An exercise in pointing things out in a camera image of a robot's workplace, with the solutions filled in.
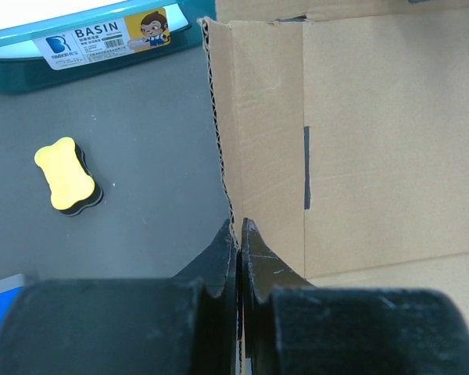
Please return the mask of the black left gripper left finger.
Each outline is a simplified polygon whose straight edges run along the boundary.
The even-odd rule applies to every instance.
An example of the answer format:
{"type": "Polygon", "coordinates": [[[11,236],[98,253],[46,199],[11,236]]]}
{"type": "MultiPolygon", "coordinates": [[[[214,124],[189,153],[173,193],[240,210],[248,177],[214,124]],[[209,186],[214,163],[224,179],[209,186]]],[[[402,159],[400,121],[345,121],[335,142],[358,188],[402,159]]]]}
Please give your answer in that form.
{"type": "Polygon", "coordinates": [[[0,374],[233,374],[236,262],[223,223],[170,278],[29,285],[0,326],[0,374]]]}

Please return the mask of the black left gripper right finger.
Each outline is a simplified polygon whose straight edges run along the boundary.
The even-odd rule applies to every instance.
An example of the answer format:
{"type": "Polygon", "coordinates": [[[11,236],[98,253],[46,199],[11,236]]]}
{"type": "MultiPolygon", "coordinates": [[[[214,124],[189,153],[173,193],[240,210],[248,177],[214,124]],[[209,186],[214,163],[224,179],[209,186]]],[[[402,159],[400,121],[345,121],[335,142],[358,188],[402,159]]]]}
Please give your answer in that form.
{"type": "Polygon", "coordinates": [[[254,374],[469,374],[469,329],[439,291],[313,286],[251,219],[240,260],[254,374]]]}

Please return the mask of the brown cardboard box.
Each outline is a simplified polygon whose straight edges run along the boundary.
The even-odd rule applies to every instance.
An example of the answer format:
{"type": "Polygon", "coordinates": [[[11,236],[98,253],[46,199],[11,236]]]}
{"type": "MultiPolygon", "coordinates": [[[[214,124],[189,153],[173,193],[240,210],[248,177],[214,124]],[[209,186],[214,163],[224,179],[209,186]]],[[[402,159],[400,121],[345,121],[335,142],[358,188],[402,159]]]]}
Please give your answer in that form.
{"type": "Polygon", "coordinates": [[[425,288],[469,329],[469,1],[218,1],[222,180],[313,286],[425,288]]]}

